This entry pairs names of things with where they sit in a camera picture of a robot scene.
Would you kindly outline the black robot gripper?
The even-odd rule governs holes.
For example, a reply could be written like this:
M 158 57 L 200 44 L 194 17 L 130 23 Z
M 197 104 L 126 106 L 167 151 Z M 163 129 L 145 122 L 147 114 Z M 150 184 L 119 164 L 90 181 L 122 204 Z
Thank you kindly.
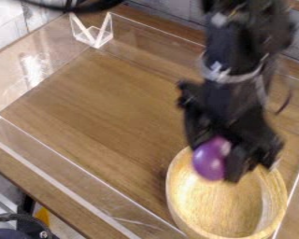
M 257 166 L 274 167 L 284 148 L 265 116 L 276 66 L 258 63 L 245 71 L 221 63 L 201 67 L 204 81 L 178 84 L 186 138 L 192 149 L 216 136 L 230 141 L 225 179 L 238 183 Z

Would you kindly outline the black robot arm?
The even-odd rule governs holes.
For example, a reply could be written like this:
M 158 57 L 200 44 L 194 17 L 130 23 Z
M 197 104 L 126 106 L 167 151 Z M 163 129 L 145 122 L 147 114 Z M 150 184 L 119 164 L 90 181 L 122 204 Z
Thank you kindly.
M 221 179 L 236 183 L 260 165 L 272 169 L 285 142 L 266 120 L 280 55 L 297 31 L 288 0 L 202 0 L 204 81 L 182 80 L 178 107 L 193 150 L 224 139 Z

